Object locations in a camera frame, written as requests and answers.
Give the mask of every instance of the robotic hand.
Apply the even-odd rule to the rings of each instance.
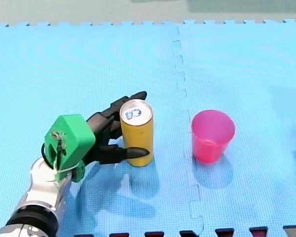
[[[109,145],[122,135],[119,110],[131,99],[145,100],[147,93],[124,96],[87,121],[81,115],[60,116],[45,136],[42,157],[31,169],[31,186],[21,198],[0,237],[56,237],[65,213],[71,182],[79,182],[85,166],[119,163],[149,155],[144,148]]]

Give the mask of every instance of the pink plastic cup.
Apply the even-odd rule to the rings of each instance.
[[[217,161],[235,134],[230,117],[216,110],[199,112],[191,128],[193,156],[202,163]]]

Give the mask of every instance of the floor mat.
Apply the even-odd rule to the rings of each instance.
[[[285,236],[296,225],[296,23],[204,23],[0,25],[0,227],[58,115],[87,118],[146,90],[154,162],[87,168],[59,237]],[[212,166],[190,155],[204,109],[236,124]]]

